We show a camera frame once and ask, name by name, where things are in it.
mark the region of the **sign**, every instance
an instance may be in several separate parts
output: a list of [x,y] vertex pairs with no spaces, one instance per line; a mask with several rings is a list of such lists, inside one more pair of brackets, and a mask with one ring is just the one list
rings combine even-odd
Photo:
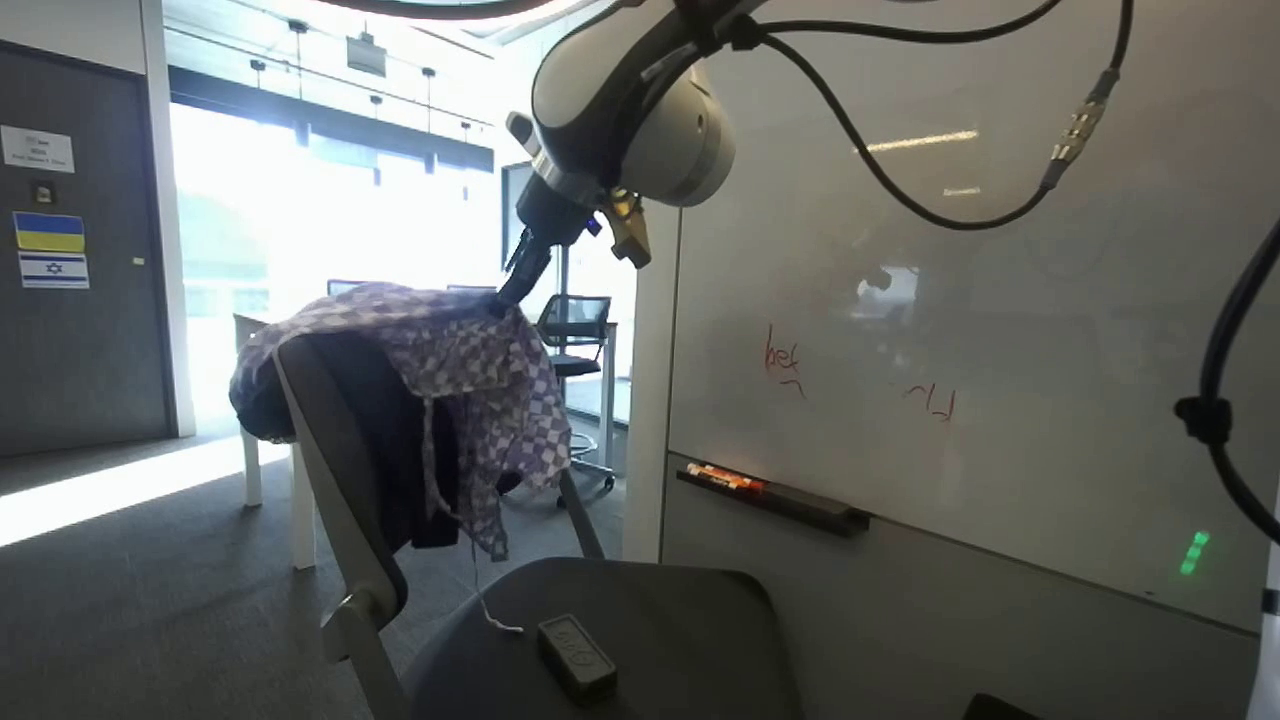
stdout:
[[72,137],[0,124],[3,165],[75,176]]
[[25,288],[88,288],[88,243],[78,218],[12,212],[12,240]]

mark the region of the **gray carpet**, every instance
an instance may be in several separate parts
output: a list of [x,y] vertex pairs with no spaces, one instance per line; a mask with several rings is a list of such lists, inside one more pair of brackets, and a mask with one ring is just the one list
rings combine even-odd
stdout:
[[[58,470],[0,465],[3,493]],[[0,550],[0,718],[3,720],[359,720],[351,670],[319,659],[319,618],[338,593],[337,564],[288,570],[288,465],[263,470],[263,508],[244,512],[244,480],[212,480],[128,512]],[[593,500],[602,553],[618,553],[624,484]],[[506,564],[470,553],[398,553],[413,583],[388,630],[402,670],[437,623],[478,583],[537,555],[573,555],[557,496],[506,496]]]

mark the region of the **ceiling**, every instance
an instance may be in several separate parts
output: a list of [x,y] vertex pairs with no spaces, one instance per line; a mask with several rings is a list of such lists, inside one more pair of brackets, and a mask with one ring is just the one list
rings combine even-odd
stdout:
[[[599,6],[424,23],[319,0],[165,0],[165,51],[175,67],[485,145],[512,98],[503,59]],[[359,38],[382,47],[382,73],[347,67]]]

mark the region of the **cable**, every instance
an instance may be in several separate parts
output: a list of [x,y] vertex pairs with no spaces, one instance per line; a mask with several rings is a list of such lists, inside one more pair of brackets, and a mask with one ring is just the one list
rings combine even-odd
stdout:
[[1216,477],[1222,480],[1222,493],[1234,500],[1234,508],[1273,541],[1280,544],[1280,521],[1269,512],[1263,500],[1244,484],[1229,457],[1233,442],[1233,403],[1219,401],[1222,367],[1234,344],[1241,326],[1251,312],[1254,293],[1269,285],[1280,255],[1280,222],[1273,225],[1261,253],[1241,273],[1222,312],[1210,326],[1205,363],[1198,363],[1198,397],[1184,397],[1170,403],[1170,414],[1186,425],[1186,436],[1195,436],[1209,448],[1209,461]]
[[779,31],[839,31],[839,38],[880,38],[880,39],[907,39],[907,44],[975,44],[975,39],[991,39],[991,38],[1009,38],[1019,31],[1026,23],[1034,23],[1038,15],[1048,15],[1060,0],[1045,0],[1038,7],[1009,21],[1009,23],[991,23],[991,30],[969,30],[969,31],[915,31],[915,30],[887,30],[887,23],[843,23],[843,21],[777,21],[777,23],[755,23],[755,21],[735,21],[731,30],[731,47],[755,47],[766,44],[770,51],[779,51],[785,59],[793,59],[809,83],[823,98],[823,104],[833,109],[834,124],[843,127],[848,145],[861,154],[861,161],[869,165],[869,172],[876,176],[876,183],[903,206],[913,218],[952,229],[952,233],[989,233],[1000,225],[1012,225],[1019,218],[1026,218],[1032,208],[1038,208],[1038,199],[1063,180],[1063,172],[1076,165],[1076,157],[1083,154],[1090,127],[1099,124],[1107,98],[1119,79],[1125,56],[1129,56],[1129,39],[1130,39],[1130,0],[1119,0],[1119,23],[1116,23],[1116,44],[1111,44],[1111,59],[1099,73],[1099,79],[1090,83],[1090,91],[1083,98],[1083,104],[1076,109],[1069,132],[1060,137],[1060,145],[1048,154],[1048,165],[1038,172],[1034,191],[1014,206],[1004,218],[991,222],[952,222],[941,218],[932,208],[925,208],[915,196],[907,196],[876,161],[876,154],[869,147],[869,142],[861,137],[861,127],[852,124],[852,116],[843,111],[839,98],[833,91],[833,83],[793,47],[779,39]]

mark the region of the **black office chair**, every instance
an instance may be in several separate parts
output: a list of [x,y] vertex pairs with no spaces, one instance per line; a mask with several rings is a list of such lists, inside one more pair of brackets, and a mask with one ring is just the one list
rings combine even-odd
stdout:
[[[565,397],[573,378],[599,371],[599,357],[602,357],[602,344],[606,344],[606,295],[557,293],[545,303],[545,312],[537,321],[537,332],[549,344],[549,361],[557,367],[558,397]],[[573,470],[599,477],[599,493],[611,487],[614,474],[606,465],[597,465],[584,452],[573,452]]]
[[322,618],[322,649],[351,659],[374,720],[797,720],[801,699],[762,589],[740,573],[530,560],[495,580],[485,602],[492,618],[537,630],[573,614],[611,658],[614,686],[573,699],[530,637],[503,637],[470,602],[406,673],[397,673],[378,630],[406,602],[397,564],[402,523],[397,487],[378,474],[402,465],[402,448],[367,436],[402,414],[393,363],[337,361],[319,341],[295,335],[277,353],[290,428],[314,487],[314,508],[342,573],[342,595]]

